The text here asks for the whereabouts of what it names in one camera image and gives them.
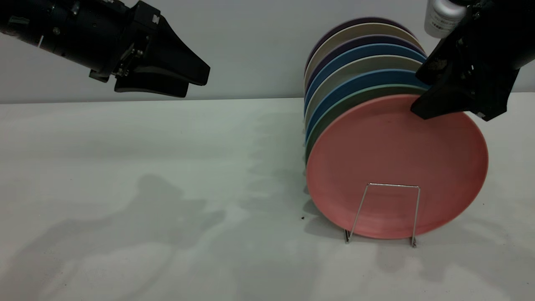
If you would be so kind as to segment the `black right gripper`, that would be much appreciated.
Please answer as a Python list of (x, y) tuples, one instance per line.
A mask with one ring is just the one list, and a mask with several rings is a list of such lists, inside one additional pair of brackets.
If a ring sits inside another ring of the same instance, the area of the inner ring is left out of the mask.
[(507, 111), (520, 61), (521, 6), (469, 6), (417, 70), (416, 77), (432, 87), (411, 112), (424, 120), (462, 111), (485, 121), (497, 118)]

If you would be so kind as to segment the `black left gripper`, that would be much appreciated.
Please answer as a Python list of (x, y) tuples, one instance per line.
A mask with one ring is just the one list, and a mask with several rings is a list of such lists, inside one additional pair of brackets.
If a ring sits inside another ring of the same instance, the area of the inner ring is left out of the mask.
[[(131, 8), (120, 0), (97, 3), (96, 15), (108, 23), (104, 33), (97, 35), (97, 41), (109, 50), (102, 59), (103, 66), (92, 69), (90, 78), (107, 81), (115, 76), (117, 93), (153, 93), (178, 98), (187, 95), (189, 83), (198, 86), (208, 83), (209, 65), (179, 38), (166, 19), (161, 19), (159, 9), (141, 0)], [(151, 66), (180, 79), (161, 74), (130, 74), (147, 52)]]

